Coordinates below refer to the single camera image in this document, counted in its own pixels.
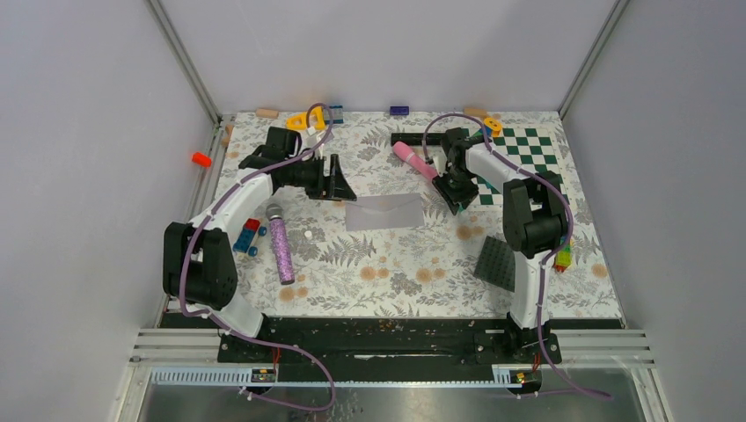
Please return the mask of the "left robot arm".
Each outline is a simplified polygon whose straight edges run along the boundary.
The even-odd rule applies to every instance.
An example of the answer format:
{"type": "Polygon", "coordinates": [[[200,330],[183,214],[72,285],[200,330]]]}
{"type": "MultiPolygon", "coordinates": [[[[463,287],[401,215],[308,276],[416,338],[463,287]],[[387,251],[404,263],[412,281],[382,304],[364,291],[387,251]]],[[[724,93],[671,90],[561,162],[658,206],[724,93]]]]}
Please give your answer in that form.
{"type": "Polygon", "coordinates": [[[264,143],[246,156],[229,188],[189,222],[165,230],[163,289],[187,317],[212,319],[240,338],[239,350],[253,361],[267,358],[273,339],[261,330],[264,315],[238,292],[233,245],[245,221],[283,187],[304,190],[311,200],[354,201],[338,155],[321,149],[330,128],[313,135],[271,127],[264,143]]]}

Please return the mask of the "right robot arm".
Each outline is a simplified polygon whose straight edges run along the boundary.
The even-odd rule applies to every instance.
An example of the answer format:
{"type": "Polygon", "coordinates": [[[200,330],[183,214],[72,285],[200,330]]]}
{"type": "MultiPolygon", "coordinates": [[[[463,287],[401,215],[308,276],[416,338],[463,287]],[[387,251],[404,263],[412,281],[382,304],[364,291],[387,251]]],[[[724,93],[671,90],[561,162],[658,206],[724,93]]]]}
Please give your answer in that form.
{"type": "Polygon", "coordinates": [[[440,140],[446,156],[445,172],[432,184],[452,214],[467,209],[479,189],[479,177],[502,196],[502,232],[514,252],[515,287],[508,316],[518,330],[504,339],[506,354],[525,362],[539,350],[537,335],[529,330],[545,324],[542,310],[547,283],[546,267],[552,253],[568,240],[572,213],[560,191],[558,175],[531,173],[501,154],[487,138],[468,137],[462,128],[449,129],[440,140]]]}

